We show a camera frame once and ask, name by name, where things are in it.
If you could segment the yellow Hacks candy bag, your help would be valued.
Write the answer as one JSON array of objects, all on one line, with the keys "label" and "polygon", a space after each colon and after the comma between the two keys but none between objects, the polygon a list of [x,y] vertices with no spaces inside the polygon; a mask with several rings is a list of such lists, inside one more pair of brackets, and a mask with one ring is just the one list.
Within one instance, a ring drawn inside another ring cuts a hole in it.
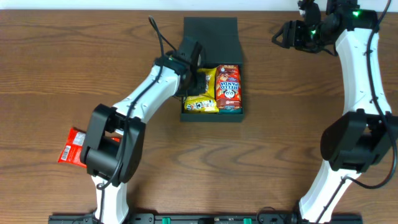
[{"label": "yellow Hacks candy bag", "polygon": [[198,96],[188,96],[184,102],[185,113],[219,113],[215,99],[216,68],[201,68],[198,70],[206,76],[205,93]]}]

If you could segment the red Hello Panda box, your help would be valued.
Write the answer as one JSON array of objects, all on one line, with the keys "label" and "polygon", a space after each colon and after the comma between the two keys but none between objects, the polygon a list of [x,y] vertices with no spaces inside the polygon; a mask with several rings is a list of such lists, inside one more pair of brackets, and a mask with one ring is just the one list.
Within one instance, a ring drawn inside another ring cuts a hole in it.
[{"label": "red Hello Panda box", "polygon": [[216,68],[215,97],[219,109],[242,108],[241,76],[237,65],[219,65]]}]

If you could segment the black gift box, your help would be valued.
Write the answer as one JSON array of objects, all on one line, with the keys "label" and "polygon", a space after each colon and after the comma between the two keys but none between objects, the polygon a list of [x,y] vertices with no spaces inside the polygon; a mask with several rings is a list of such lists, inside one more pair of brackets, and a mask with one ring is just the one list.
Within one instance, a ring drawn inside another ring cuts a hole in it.
[{"label": "black gift box", "polygon": [[[202,47],[202,63],[205,68],[219,65],[237,65],[244,83],[243,51],[239,41],[238,20],[235,17],[185,17],[183,38],[190,37]],[[186,113],[181,109],[181,122],[240,123],[244,108],[234,113],[203,114]]]}]

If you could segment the teal Chunkies cookie box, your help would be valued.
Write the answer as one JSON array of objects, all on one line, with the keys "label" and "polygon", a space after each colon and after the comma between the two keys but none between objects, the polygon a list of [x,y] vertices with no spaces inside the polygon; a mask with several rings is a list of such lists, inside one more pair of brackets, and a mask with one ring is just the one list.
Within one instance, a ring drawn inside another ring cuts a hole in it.
[{"label": "teal Chunkies cookie box", "polygon": [[235,108],[233,106],[219,109],[219,114],[241,114],[241,113],[242,113],[241,108]]}]

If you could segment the red candy bag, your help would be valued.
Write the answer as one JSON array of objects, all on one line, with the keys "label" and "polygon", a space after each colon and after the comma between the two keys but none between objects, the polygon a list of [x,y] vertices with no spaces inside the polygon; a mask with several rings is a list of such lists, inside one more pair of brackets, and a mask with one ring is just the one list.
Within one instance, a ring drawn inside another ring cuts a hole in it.
[{"label": "red candy bag", "polygon": [[[83,148],[86,133],[77,129],[71,128],[65,148],[60,154],[58,163],[73,164],[86,168],[86,164],[80,161],[80,154]],[[120,145],[121,138],[107,137],[101,140],[101,146],[104,147],[103,151],[109,155],[115,156]]]}]

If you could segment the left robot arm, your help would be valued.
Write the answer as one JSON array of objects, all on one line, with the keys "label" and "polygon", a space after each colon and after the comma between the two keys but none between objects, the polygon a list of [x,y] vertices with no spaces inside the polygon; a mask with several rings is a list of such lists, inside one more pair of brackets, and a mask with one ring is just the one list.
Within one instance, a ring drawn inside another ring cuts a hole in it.
[{"label": "left robot arm", "polygon": [[124,223],[129,213],[127,183],[141,161],[146,124],[172,96],[205,92],[197,70],[204,56],[199,41],[186,37],[179,48],[162,52],[145,80],[112,107],[99,104],[86,131],[80,160],[96,185],[94,223]]}]

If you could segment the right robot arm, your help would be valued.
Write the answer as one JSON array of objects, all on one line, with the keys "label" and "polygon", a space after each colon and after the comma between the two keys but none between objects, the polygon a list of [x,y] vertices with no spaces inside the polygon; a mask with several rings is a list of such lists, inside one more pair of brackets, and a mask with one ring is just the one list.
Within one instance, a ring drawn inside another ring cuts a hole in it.
[{"label": "right robot arm", "polygon": [[356,1],[331,0],[322,14],[312,0],[298,2],[301,20],[288,21],[272,42],[285,49],[327,52],[341,62],[345,105],[324,130],[323,158],[313,184],[284,223],[361,223],[359,215],[334,215],[351,184],[388,153],[397,153],[397,116],[384,93],[378,60],[383,15]]}]

